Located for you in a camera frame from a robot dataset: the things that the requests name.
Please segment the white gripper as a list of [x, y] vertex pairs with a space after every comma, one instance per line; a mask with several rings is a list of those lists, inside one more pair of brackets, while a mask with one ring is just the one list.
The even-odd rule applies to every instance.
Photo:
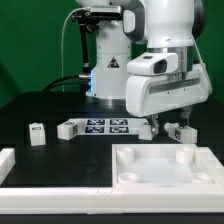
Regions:
[[186, 127], [192, 107], [212, 92], [204, 64], [193, 65], [179, 53], [144, 53], [127, 64], [126, 109], [149, 117], [151, 133], [159, 133], [157, 113], [182, 108], [179, 125]]

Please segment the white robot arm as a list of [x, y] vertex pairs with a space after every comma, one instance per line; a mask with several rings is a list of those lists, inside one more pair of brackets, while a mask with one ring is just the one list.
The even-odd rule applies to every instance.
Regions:
[[87, 96], [126, 104], [158, 133], [157, 115], [207, 100], [211, 81], [195, 39], [206, 21], [202, 0], [76, 0], [96, 33], [97, 63]]

